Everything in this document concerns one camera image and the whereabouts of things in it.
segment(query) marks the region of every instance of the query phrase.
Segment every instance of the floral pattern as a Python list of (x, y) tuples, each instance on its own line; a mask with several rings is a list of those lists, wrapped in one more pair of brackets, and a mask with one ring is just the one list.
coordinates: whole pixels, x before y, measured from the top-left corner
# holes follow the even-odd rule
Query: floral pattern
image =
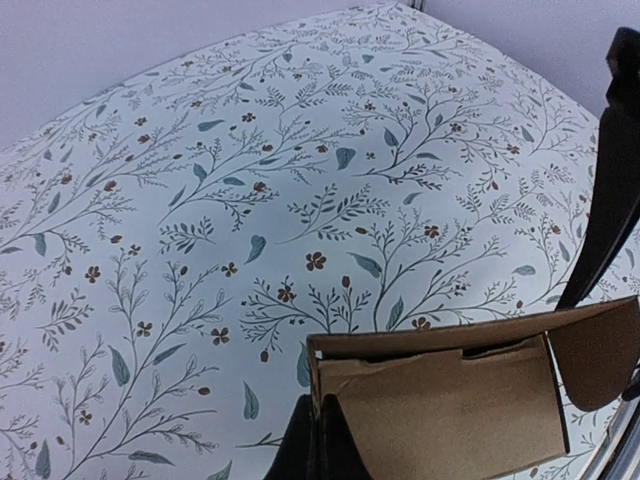
[[(310, 333), (550, 310), (596, 121), (403, 5), (260, 30), (0, 154), (0, 478), (262, 478)], [(630, 245), (589, 301), (640, 291)], [(575, 478), (617, 405), (564, 399)]]

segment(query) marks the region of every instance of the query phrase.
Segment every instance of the white wall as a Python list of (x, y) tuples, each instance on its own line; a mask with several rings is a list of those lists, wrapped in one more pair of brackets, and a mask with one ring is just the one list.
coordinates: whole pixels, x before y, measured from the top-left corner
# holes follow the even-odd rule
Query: white wall
[[(1, 0), (0, 150), (102, 88), (273, 23), (374, 0)], [(599, 114), (616, 28), (638, 0), (424, 0), (426, 11), (543, 74)]]

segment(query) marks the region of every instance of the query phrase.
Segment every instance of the brown box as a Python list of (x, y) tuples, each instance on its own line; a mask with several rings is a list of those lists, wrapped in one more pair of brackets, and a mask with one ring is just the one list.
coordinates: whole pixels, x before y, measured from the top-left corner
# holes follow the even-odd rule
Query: brown box
[(314, 335), (312, 396), (336, 394), (375, 480), (478, 480), (569, 452), (574, 405), (615, 400), (640, 356), (636, 297), (423, 332)]

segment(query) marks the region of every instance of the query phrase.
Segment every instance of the brown flower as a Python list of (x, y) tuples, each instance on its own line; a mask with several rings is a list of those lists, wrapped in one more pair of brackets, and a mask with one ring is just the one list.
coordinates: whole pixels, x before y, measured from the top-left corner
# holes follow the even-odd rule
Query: brown flower
[(307, 254), (307, 270), (313, 272), (313, 269), (322, 270), (324, 268), (324, 264), (327, 261), (327, 257), (322, 255), (320, 252), (316, 252), (314, 254)]
[(225, 277), (229, 278), (231, 275), (238, 272), (238, 267), (236, 267), (236, 264), (234, 262), (229, 262), (229, 265), (224, 265), (220, 269), (220, 271), (224, 273)]
[(290, 285), (285, 285), (278, 289), (278, 300), (281, 302), (287, 303), (288, 301), (293, 301), (294, 298), (296, 298), (296, 294), (291, 291)]
[(227, 343), (229, 341), (229, 329), (227, 327), (223, 327), (222, 330), (218, 331), (217, 328), (211, 330), (211, 336), (213, 337), (213, 344), (217, 347), (221, 343)]
[(437, 225), (424, 227), (424, 234), (429, 238), (436, 238), (440, 236), (440, 231)]
[(104, 191), (113, 192), (113, 189), (116, 188), (117, 186), (118, 186), (118, 183), (115, 180), (109, 180), (107, 183), (104, 184)]
[(147, 323), (146, 325), (144, 322), (138, 322), (138, 331), (136, 332), (136, 335), (138, 337), (150, 337), (152, 328), (153, 323), (151, 322)]
[(87, 270), (87, 273), (84, 274), (84, 278), (88, 278), (89, 283), (96, 283), (96, 280), (100, 275), (102, 275), (102, 273), (100, 272), (100, 267), (94, 266), (94, 267), (89, 267), (89, 270)]
[(428, 322), (425, 317), (420, 317), (417, 319), (414, 318), (413, 320), (411, 320), (411, 325), (413, 325), (413, 328), (418, 331), (428, 330), (429, 328), (431, 328), (431, 322)]
[(86, 410), (82, 410), (80, 412), (80, 418), (78, 418), (78, 421), (84, 425), (89, 425), (91, 423), (92, 418), (93, 418), (92, 414), (90, 414)]

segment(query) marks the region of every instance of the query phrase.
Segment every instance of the cardboard box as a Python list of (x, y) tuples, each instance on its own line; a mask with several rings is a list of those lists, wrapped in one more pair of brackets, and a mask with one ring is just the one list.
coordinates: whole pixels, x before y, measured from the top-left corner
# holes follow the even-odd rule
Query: cardboard box
[(422, 332), (314, 335), (312, 396), (336, 394), (375, 480), (495, 478), (569, 452), (553, 357), (584, 411), (640, 356), (636, 297)]

